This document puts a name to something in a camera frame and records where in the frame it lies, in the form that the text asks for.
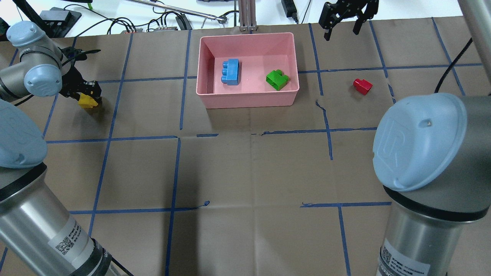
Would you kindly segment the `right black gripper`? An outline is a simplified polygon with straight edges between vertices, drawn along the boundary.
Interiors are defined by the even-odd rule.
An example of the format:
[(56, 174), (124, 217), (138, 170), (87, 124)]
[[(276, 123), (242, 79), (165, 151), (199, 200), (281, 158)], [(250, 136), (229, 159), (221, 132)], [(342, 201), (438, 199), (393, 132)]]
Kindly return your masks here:
[(379, 8), (378, 0), (337, 0), (325, 2), (320, 15), (320, 26), (325, 30), (324, 39), (330, 40), (333, 28), (340, 21), (355, 18), (353, 33), (359, 35), (363, 23), (372, 19)]

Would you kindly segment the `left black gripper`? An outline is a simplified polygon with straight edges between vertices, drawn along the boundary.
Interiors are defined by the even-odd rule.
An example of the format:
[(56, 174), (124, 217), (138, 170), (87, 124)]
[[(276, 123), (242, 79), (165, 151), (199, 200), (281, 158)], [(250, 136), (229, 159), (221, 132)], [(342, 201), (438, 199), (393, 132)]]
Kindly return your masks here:
[(95, 101), (101, 100), (102, 89), (100, 88), (98, 81), (84, 80), (81, 73), (74, 65), (70, 66), (70, 69), (62, 77), (63, 87), (59, 94), (64, 97), (79, 98), (79, 93), (90, 97)]

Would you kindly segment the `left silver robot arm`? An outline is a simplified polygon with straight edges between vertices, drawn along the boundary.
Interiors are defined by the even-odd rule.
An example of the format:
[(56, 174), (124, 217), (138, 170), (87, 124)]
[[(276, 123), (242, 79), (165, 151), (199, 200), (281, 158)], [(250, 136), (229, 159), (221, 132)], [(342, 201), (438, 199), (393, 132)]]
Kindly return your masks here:
[(32, 21), (14, 24), (6, 37), (20, 60), (1, 70), (1, 240), (39, 276), (117, 276), (112, 255), (46, 185), (47, 143), (13, 105), (26, 96), (58, 94), (83, 107), (102, 103), (98, 82), (84, 80), (75, 68), (88, 51), (59, 48)]

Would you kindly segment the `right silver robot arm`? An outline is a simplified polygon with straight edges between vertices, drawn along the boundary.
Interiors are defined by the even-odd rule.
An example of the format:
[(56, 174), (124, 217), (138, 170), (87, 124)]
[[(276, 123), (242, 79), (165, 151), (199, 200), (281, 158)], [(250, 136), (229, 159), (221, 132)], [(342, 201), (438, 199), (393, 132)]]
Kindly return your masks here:
[(393, 200), (374, 275), (490, 275), (457, 260), (462, 229), (490, 210), (490, 96), (409, 84), (374, 138), (373, 168)]

